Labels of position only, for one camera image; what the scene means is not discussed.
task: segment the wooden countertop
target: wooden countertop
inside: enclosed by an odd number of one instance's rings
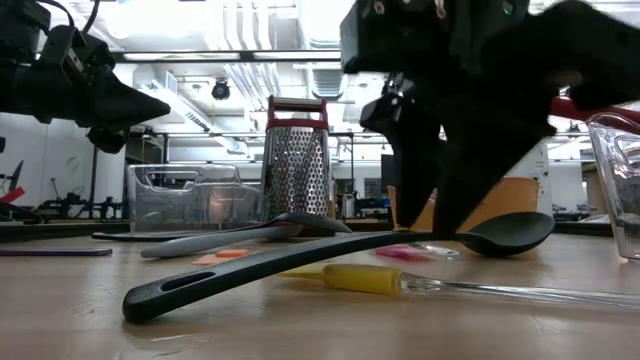
[[[114,254],[0,258],[0,359],[638,357],[640,314],[468,298],[390,298],[274,277],[133,326],[120,312],[126,291],[194,269],[193,258],[145,261],[138,254],[149,244],[88,238],[22,245],[87,246],[111,247]],[[620,259],[606,238],[553,235],[534,252],[507,260],[465,253],[462,261],[407,264],[362,252],[334,261],[393,265],[443,279],[640,294],[640,264]]]

